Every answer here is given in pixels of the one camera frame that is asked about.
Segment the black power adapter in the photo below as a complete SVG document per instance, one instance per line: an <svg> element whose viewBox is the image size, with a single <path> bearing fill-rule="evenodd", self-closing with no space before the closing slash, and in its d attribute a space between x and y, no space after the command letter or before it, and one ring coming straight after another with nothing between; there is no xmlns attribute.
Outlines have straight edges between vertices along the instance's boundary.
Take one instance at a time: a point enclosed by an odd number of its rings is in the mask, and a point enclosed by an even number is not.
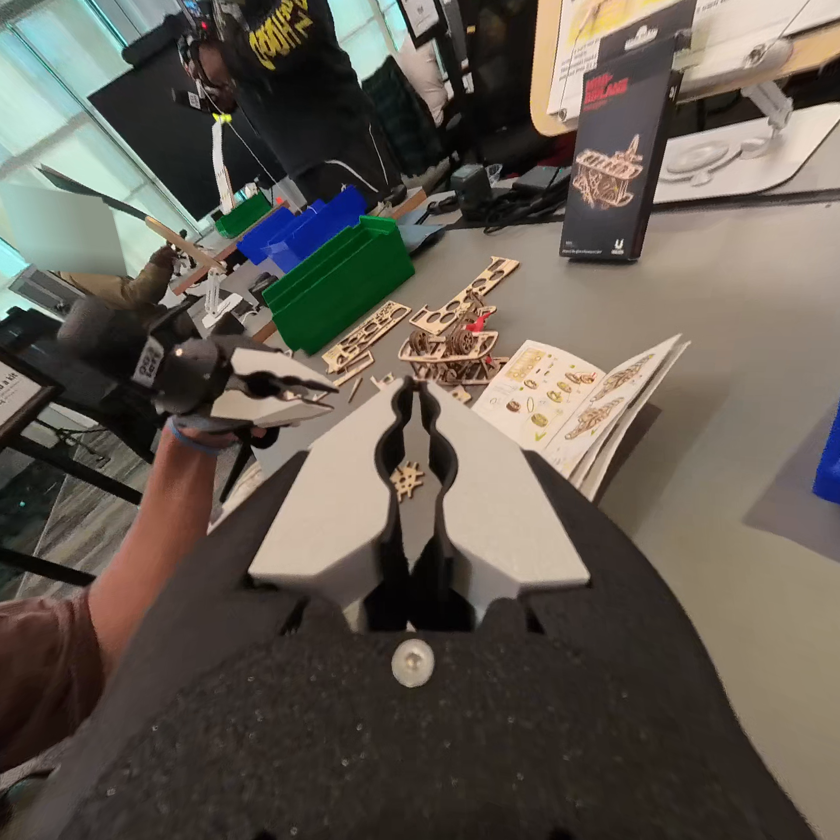
<svg viewBox="0 0 840 840"><path fill-rule="evenodd" d="M482 222L487 218L494 194L484 166L478 163L461 165L452 173L450 185L465 220Z"/></svg>

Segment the grey desk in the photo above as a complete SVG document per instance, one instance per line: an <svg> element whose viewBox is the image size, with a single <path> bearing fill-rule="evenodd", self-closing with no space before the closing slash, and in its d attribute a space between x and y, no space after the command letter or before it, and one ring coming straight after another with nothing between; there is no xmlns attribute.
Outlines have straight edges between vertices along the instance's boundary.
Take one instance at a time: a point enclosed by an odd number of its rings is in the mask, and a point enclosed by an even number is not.
<svg viewBox="0 0 840 840"><path fill-rule="evenodd" d="M635 265L572 265L560 229L451 230L393 298L439 306L502 256L520 267L490 294L499 354L537 340L608 371L690 341L602 509L686 609L797 808L838 838L838 562L744 521L837 406L838 129L768 203L652 216Z"/></svg>

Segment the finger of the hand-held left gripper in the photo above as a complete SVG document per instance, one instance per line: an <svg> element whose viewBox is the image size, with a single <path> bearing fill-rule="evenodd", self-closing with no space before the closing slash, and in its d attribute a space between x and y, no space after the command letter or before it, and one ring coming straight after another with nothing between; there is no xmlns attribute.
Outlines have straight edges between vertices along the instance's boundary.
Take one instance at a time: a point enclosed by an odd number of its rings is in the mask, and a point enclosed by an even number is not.
<svg viewBox="0 0 840 840"><path fill-rule="evenodd" d="M230 357L233 375L252 392L337 392L330 378L282 352L237 348Z"/></svg>
<svg viewBox="0 0 840 840"><path fill-rule="evenodd" d="M330 414L336 388L283 388L279 395L254 396L234 388L208 392L208 417L220 428L273 428Z"/></svg>

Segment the wooden offcut sheet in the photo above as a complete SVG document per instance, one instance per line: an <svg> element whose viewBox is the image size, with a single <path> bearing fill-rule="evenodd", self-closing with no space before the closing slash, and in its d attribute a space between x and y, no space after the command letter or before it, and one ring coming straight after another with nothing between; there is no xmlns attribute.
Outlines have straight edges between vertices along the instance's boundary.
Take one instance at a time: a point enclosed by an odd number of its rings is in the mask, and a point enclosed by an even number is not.
<svg viewBox="0 0 840 840"><path fill-rule="evenodd" d="M410 307L396 301L384 303L322 355L327 374L344 371L411 313Z"/></svg>

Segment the blue wristband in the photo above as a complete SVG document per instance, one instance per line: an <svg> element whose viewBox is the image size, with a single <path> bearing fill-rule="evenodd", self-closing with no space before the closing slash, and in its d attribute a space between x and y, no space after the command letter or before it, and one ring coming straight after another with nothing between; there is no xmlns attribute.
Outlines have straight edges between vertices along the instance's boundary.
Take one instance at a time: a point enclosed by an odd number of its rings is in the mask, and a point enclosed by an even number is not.
<svg viewBox="0 0 840 840"><path fill-rule="evenodd" d="M164 425L164 429L168 432L172 439L183 448L189 449L192 452L200 453L202 455L218 457L220 453L228 447L228 444L226 443L222 443L220 445L207 444L201 442L200 440L194 437L189 437L173 421L173 417L168 418Z"/></svg>

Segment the grey metal board stand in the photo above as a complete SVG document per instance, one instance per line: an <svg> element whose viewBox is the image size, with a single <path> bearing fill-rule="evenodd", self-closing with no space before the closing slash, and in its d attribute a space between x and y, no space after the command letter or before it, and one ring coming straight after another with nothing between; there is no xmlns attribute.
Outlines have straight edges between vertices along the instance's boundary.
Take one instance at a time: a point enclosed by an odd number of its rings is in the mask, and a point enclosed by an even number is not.
<svg viewBox="0 0 840 840"><path fill-rule="evenodd" d="M744 59L752 84L742 87L740 92L762 112L769 125L765 135L741 142L740 156L744 160L758 159L770 152L778 145L781 133L790 121L793 113L792 99L772 79L761 82L755 80L762 71L780 69L791 57L792 50L792 42L786 37L779 37L772 42L756 45Z"/></svg>

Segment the wooden biplane model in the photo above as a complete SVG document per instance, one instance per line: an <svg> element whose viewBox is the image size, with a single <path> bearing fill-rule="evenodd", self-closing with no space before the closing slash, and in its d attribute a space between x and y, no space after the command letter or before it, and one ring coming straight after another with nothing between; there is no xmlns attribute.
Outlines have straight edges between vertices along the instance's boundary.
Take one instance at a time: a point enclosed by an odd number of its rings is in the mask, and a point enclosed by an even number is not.
<svg viewBox="0 0 840 840"><path fill-rule="evenodd" d="M508 362L508 358L493 353L498 338L497 331L474 331L464 322L438 336L415 329L403 342L397 358L411 367L420 382L464 387L487 385Z"/></svg>

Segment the person's left hand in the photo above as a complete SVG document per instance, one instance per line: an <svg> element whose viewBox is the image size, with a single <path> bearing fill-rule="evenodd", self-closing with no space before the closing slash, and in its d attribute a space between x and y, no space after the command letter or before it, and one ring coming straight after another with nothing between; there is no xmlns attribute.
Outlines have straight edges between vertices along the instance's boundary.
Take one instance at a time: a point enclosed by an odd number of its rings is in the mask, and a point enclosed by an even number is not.
<svg viewBox="0 0 840 840"><path fill-rule="evenodd" d="M187 436L207 444L221 445L226 443L228 444L227 448L236 443L244 443L252 448L268 448L277 441L280 431L277 427L265 429L199 413L172 414L168 418L170 417L174 418L173 422Z"/></svg>

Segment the person's left forearm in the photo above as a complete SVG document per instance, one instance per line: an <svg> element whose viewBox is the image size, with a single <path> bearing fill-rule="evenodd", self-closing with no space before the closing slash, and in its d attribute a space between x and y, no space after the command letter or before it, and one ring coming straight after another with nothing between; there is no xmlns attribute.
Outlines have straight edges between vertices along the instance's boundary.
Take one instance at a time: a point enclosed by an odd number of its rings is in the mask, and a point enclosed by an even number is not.
<svg viewBox="0 0 840 840"><path fill-rule="evenodd" d="M139 512L104 572L67 598L2 603L2 773L90 717L145 614L207 534L216 462L164 430Z"/></svg>

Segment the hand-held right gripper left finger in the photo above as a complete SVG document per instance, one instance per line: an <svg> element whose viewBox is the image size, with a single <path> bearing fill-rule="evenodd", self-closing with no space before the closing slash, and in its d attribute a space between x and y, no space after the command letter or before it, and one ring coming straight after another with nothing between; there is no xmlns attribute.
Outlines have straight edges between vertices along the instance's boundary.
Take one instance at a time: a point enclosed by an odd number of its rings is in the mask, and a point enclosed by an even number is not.
<svg viewBox="0 0 840 840"><path fill-rule="evenodd" d="M310 445L248 567L254 582L357 604L372 632L407 629L410 574L391 475L413 397L413 380L394 380Z"/></svg>

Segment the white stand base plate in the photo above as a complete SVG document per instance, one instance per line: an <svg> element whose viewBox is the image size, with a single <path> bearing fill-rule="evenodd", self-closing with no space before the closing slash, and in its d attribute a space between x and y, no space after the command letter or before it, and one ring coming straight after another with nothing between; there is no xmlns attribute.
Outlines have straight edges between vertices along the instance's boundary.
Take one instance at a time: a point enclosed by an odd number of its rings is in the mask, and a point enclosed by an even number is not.
<svg viewBox="0 0 840 840"><path fill-rule="evenodd" d="M756 119L670 139L654 204L764 193L789 181L838 121L829 102L794 111L782 129Z"/></svg>

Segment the small wooden gear piece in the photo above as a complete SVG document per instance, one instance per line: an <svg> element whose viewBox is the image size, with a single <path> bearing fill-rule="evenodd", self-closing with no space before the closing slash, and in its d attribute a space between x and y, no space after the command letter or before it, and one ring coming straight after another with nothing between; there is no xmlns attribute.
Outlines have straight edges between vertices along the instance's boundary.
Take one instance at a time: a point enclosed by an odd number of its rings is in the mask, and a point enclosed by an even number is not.
<svg viewBox="0 0 840 840"><path fill-rule="evenodd" d="M412 499L415 491L424 485L424 478L425 472L416 461L407 460L396 467L391 474L391 483L397 503Z"/></svg>

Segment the black framed sign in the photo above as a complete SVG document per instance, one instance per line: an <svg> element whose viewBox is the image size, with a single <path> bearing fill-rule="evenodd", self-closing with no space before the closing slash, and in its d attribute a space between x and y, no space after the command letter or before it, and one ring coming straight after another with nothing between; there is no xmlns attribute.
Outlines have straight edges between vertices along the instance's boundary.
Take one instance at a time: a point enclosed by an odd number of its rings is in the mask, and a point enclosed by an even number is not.
<svg viewBox="0 0 840 840"><path fill-rule="evenodd" d="M31 364L1 349L1 449L11 448L27 425L64 390Z"/></svg>

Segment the wooden sheet with round holes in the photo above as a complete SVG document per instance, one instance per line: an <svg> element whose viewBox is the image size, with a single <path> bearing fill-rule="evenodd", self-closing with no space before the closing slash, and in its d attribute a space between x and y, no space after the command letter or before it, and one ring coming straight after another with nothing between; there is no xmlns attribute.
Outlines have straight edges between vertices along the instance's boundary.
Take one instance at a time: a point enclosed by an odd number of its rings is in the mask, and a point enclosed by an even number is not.
<svg viewBox="0 0 840 840"><path fill-rule="evenodd" d="M491 257L487 268L443 307L431 309L423 306L417 314L408 319L409 323L416 329L438 337L471 312L495 311L493 307L487 306L487 295L519 267L520 261L516 259Z"/></svg>

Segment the open instruction booklet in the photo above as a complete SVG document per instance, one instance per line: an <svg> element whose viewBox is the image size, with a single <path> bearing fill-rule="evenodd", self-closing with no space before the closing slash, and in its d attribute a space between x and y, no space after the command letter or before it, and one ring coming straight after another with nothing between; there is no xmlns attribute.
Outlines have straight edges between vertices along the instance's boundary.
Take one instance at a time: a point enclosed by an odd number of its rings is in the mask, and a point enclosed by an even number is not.
<svg viewBox="0 0 840 840"><path fill-rule="evenodd" d="M689 346L677 334L602 371L529 340L490 381L474 411L593 501L630 426Z"/></svg>

